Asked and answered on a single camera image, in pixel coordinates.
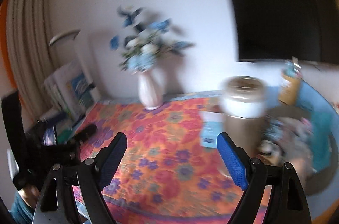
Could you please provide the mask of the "left hand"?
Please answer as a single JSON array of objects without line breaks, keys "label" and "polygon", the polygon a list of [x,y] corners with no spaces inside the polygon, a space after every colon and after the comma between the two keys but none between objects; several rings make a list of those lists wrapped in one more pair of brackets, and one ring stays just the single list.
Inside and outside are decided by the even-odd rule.
[{"label": "left hand", "polygon": [[36,207],[40,192],[35,186],[28,184],[19,190],[18,193],[29,207],[33,209]]}]

